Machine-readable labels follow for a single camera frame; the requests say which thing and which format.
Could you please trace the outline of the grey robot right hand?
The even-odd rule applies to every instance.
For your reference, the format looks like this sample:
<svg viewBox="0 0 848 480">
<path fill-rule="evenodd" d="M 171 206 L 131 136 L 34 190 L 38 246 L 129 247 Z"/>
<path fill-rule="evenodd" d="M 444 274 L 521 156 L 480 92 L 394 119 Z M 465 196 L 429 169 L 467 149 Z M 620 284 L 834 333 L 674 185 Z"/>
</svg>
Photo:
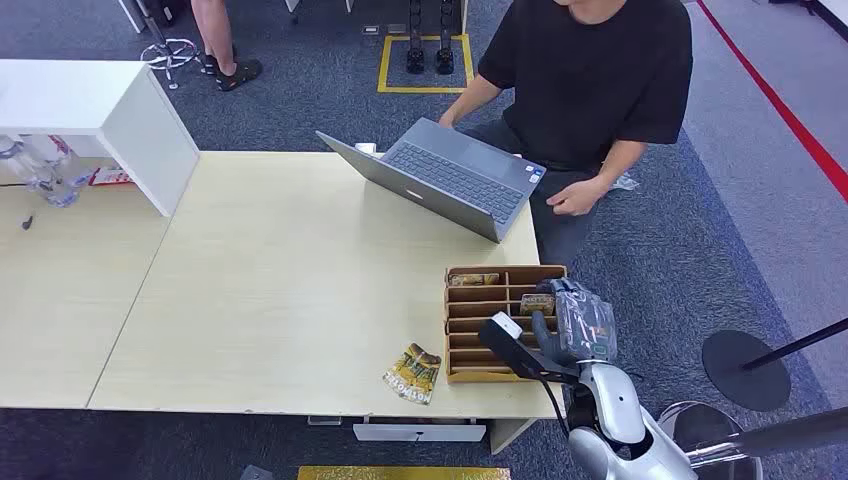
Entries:
<svg viewBox="0 0 848 480">
<path fill-rule="evenodd" d="M 547 358 L 563 366 L 616 359 L 617 331 L 610 303 L 567 277 L 542 280 L 536 292 L 554 297 L 555 333 L 542 313 L 532 314 L 534 336 Z"/>
</svg>

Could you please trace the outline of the person's left hand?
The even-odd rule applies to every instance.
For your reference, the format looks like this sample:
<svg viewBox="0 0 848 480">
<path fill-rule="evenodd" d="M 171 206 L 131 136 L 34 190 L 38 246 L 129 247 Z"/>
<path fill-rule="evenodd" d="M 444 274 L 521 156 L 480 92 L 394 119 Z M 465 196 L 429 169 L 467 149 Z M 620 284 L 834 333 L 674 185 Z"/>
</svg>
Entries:
<svg viewBox="0 0 848 480">
<path fill-rule="evenodd" d="M 599 177 L 575 182 L 546 200 L 556 215 L 588 214 L 609 191 L 609 184 Z"/>
</svg>

